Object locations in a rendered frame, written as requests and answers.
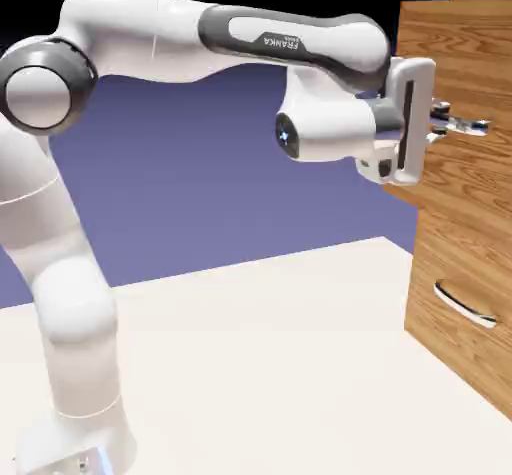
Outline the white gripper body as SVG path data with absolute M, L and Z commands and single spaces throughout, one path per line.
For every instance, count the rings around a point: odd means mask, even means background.
M 390 182 L 416 185 L 422 176 L 430 133 L 430 110 L 436 65 L 428 58 L 393 57 L 386 79 L 385 96 L 404 120 L 402 139 L 396 148 L 396 168 Z

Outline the wood drawer front with handle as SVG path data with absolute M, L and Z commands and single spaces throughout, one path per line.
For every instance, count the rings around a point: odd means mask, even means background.
M 433 59 L 435 97 L 490 126 L 447 134 L 429 147 L 419 185 L 386 191 L 512 243 L 512 0 L 404 2 L 397 53 Z

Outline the light wood cabinet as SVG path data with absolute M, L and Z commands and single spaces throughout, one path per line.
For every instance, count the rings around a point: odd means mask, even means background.
M 405 328 L 512 420 L 512 0 L 405 2 L 397 52 L 433 59 L 436 98 L 489 124 L 390 188 L 419 210 Z

